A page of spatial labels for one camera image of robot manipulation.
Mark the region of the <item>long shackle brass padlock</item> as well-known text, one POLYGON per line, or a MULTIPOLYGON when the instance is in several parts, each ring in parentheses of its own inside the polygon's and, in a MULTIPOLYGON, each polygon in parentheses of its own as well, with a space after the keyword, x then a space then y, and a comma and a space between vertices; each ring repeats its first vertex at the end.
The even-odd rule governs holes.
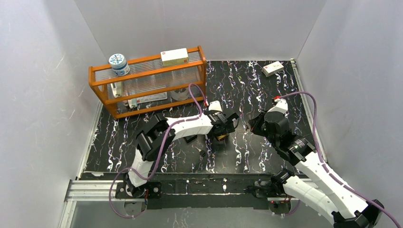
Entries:
POLYGON ((220 135, 216 137, 216 140, 221 142, 223 140, 225 140, 229 135, 228 134, 224 134, 224 135, 220 135))

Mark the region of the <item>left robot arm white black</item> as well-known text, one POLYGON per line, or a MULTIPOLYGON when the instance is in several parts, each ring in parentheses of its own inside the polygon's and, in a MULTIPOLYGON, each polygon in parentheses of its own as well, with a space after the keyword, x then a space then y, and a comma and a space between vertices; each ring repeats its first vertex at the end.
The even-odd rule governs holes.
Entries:
POLYGON ((173 141, 183 138, 189 143, 198 135, 218 139, 235 132, 239 119, 233 110, 207 110, 180 118, 153 116, 135 137, 134 161, 124 177, 125 192, 131 197, 143 195, 146 183, 173 141))

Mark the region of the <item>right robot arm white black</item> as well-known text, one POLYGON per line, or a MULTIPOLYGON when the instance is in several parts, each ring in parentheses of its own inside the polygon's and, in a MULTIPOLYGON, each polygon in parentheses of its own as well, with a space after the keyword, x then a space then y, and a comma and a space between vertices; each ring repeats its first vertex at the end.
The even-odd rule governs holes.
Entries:
POLYGON ((250 131, 265 137, 281 158, 307 175, 312 187, 293 172, 283 169, 271 178, 279 193, 296 197, 325 217, 335 228, 373 228, 381 217, 383 205, 371 203, 347 190, 348 185, 333 178, 325 169, 315 147, 304 137, 292 132, 285 115, 278 111, 262 112, 249 120, 250 131))

